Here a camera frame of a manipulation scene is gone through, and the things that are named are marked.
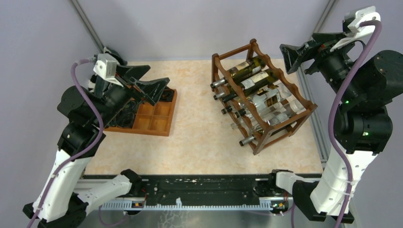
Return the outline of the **dark green wine bottle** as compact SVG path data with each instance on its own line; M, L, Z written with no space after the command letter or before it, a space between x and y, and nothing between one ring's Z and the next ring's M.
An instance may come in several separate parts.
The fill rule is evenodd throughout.
M265 66L265 62L260 57L256 56L230 68L228 72L233 81L237 83L259 72Z

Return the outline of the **clear square spirit bottle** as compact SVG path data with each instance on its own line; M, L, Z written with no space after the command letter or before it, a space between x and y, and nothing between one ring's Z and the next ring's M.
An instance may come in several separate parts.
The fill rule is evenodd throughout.
M275 94L271 94L269 92L262 95L254 95L252 98L249 98L248 101L253 104L259 114L267 111L270 107L277 108L279 104L283 100L286 100L287 96L281 92L276 92ZM251 111L246 107L245 104L241 104L241 109L235 112L235 116L237 118L241 118L246 116L248 118L252 118L253 115Z

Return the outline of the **dark wine bottle black cap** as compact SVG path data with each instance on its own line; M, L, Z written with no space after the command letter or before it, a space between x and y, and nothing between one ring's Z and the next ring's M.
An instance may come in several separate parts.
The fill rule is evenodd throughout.
M258 92L265 86L270 86L277 82L279 78L273 73L272 70L267 69L260 71L253 76L241 81L239 86L242 88L244 95L247 97L255 92ZM232 89L231 93L220 98L223 102L228 102L238 97L237 93Z

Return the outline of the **brown wooden wine rack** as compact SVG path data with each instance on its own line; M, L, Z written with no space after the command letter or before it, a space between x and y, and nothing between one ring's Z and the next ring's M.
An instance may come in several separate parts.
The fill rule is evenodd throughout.
M213 54L211 60L213 98L233 119L232 128L243 135L240 146L249 145L254 155L293 136L317 108L261 52L255 39L225 54Z

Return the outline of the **slim clear glass bottle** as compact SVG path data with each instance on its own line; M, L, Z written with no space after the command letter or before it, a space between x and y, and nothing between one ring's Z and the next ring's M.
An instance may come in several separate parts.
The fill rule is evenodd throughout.
M281 112L281 113L269 113L262 117L262 120L268 123L269 125L275 126L277 124L283 123L284 121L291 118L293 114L289 112ZM263 127L260 126L258 123L254 124L253 127L249 130L252 132L259 132L262 131Z

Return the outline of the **olive wine bottle grey cap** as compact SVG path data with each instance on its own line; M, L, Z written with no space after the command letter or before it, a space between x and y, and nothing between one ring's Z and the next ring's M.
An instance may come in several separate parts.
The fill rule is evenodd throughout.
M254 145L258 145L260 138L261 138L261 134L258 134L258 133L251 134L250 136L247 136L246 138L240 140L239 145L245 146L250 143L254 144Z

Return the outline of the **green wine bottle silver neck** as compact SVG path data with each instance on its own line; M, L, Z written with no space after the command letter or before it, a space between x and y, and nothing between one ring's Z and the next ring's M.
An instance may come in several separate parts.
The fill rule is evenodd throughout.
M219 93L217 93L217 94L215 94L215 95L213 96L213 99L214 99L214 100L220 100L220 99L226 97L227 95L228 95L228 93L225 93L224 91L223 91L223 92L219 92Z

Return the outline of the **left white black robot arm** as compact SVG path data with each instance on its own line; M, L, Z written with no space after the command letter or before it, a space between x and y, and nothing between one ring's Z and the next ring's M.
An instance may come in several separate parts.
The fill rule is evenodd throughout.
M28 227L37 221L40 228L76 228L104 203L127 194L138 196L143 189L141 177L131 169L89 190L76 192L75 186L104 140L105 127L131 101L155 104L170 79L142 81L149 66L128 67L120 77L124 85L111 86L99 98L78 82L78 66L77 62L72 65L74 85L63 93L58 105L69 122L57 143L52 170L38 198L23 207Z

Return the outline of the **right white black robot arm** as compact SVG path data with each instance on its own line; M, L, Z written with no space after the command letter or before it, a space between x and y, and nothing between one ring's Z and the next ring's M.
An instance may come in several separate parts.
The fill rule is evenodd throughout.
M294 204L310 221L333 217L352 223L349 201L367 166L382 152L393 132L386 106L403 92L403 56L382 50L365 63L352 61L355 42L338 46L342 33L315 33L301 46L282 44L287 73L312 61L305 73L319 72L336 93L328 121L332 151L320 180L279 172L268 182L274 196L291 190Z

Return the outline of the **black rolled sock top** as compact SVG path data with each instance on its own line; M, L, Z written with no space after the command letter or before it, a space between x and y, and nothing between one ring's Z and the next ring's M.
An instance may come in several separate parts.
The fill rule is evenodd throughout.
M160 102L172 102L173 97L174 97L175 91L170 88L164 89L161 97L160 97Z

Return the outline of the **dark rolled sock middle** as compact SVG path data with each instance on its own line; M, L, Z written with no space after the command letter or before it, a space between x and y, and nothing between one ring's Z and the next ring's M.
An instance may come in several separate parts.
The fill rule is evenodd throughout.
M135 113L137 113L138 107L139 107L139 103L136 102L135 100L132 100L129 103L127 103L126 106L122 109L122 113L135 114Z

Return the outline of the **zebra striped cloth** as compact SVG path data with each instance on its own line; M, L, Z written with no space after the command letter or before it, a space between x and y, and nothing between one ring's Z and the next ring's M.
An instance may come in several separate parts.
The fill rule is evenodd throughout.
M124 60L115 50L110 49L108 47L104 47L103 53L108 53L116 58L121 65L126 66L127 61ZM111 83L104 81L100 76L95 73L92 75L91 79L88 82L88 90L92 92L96 96L100 96L101 92L104 92L107 89L107 85L111 85Z

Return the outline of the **orange wooden compartment tray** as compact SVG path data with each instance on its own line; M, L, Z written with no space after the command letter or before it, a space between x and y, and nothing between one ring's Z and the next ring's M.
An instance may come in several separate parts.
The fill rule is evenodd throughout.
M116 127L114 119L106 127L106 131L165 137L169 136L177 100L177 91L175 89L174 91L175 94L172 102L158 101L154 106L149 103L139 103L132 128Z

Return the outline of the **dark rolled sock front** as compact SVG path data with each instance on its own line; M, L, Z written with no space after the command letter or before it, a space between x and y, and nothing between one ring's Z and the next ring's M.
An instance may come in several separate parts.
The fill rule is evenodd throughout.
M120 113L115 118L115 126L120 128L132 128L134 125L135 113L126 112Z

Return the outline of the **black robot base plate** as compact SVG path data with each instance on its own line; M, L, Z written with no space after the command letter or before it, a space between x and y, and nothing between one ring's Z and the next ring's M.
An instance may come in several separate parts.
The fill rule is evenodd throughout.
M272 198L288 205L292 194L275 186L273 174L142 175L135 193L126 197L145 198L147 206L252 206Z

